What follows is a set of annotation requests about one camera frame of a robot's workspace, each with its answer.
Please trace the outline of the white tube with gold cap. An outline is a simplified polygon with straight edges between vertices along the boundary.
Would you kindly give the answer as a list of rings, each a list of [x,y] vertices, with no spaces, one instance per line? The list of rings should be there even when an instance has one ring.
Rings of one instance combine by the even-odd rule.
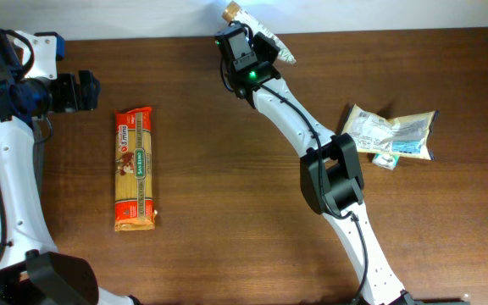
[[[297,62],[294,55],[291,53],[285,43],[273,32],[271,32],[264,24],[258,19],[251,16],[240,4],[235,1],[231,1],[222,13],[222,18],[230,23],[231,21],[238,21],[242,24],[249,25],[254,34],[262,33],[266,37],[274,40],[275,45],[280,49],[278,53],[278,59],[288,63],[295,64]]]

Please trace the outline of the orange spaghetti packet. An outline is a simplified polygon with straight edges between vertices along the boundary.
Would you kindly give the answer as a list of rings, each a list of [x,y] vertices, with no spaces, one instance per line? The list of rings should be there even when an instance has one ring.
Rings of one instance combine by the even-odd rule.
[[[115,115],[115,231],[155,228],[152,111],[142,107]]]

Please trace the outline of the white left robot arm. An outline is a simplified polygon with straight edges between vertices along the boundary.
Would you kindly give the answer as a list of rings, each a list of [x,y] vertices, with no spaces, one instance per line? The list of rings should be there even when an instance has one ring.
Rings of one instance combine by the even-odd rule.
[[[89,70],[60,74],[65,41],[56,32],[0,29],[0,304],[133,304],[97,283],[91,265],[58,251],[40,202],[49,114],[97,107]]]

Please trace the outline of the teal tissue pack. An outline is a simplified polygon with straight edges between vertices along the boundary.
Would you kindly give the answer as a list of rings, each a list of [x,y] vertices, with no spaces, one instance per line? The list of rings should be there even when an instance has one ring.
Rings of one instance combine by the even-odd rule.
[[[393,170],[398,164],[399,157],[384,153],[375,154],[372,163],[384,169]]]

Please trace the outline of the white crinkled snack bag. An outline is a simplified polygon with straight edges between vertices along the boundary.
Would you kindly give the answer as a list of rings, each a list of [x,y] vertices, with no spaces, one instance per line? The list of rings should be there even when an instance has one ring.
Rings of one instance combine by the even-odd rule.
[[[354,105],[342,134],[351,136],[361,153],[433,160],[427,141],[437,115],[438,111],[431,111],[385,119]]]

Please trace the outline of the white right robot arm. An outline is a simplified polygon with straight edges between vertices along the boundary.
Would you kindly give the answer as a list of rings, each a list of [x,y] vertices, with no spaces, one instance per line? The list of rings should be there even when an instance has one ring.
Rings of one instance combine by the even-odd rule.
[[[358,277],[352,303],[413,304],[388,264],[369,222],[355,142],[320,124],[294,97],[274,67],[279,49],[262,34],[237,25],[217,44],[233,92],[267,117],[292,145],[300,162],[300,187],[308,206],[337,234]]]

